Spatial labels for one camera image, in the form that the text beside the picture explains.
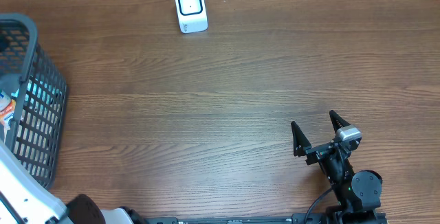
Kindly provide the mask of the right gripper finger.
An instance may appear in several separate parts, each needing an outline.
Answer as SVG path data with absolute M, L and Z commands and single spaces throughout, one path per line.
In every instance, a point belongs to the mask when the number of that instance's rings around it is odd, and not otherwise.
M 332 126 L 333 126 L 335 133 L 337 133 L 337 131 L 340 128 L 351 125 L 346 120 L 344 120 L 342 117 L 340 117 L 334 110 L 330 110 L 329 117 L 331 119 L 331 123 L 332 123 Z
M 291 129 L 294 141 L 294 155 L 297 157 L 305 156 L 307 154 L 306 151 L 311 148 L 309 140 L 296 122 L 291 123 Z

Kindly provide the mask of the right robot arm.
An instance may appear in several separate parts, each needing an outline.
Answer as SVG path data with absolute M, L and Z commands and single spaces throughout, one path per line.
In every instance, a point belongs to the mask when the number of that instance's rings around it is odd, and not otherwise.
M 294 155 L 305 157 L 308 165 L 318 164 L 330 188 L 304 214 L 293 214 L 293 223 L 387 223 L 381 206 L 382 177 L 373 170 L 353 171 L 351 153 L 362 140 L 361 131 L 334 110 L 329 117 L 335 132 L 330 142 L 312 146 L 299 125 L 291 122 Z

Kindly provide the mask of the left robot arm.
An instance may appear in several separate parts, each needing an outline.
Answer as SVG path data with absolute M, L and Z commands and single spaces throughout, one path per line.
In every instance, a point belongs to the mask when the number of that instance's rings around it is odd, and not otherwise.
M 87 195 L 63 203 L 41 186 L 1 143 L 1 222 L 9 224 L 134 224 L 146 221 L 134 210 L 101 210 Z

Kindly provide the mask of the orange snack packet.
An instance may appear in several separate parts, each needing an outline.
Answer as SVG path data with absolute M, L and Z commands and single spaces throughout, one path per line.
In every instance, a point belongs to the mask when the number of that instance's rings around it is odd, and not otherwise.
M 14 117 L 16 101 L 3 89 L 1 90 L 1 125 L 5 131 L 10 130 L 10 120 Z

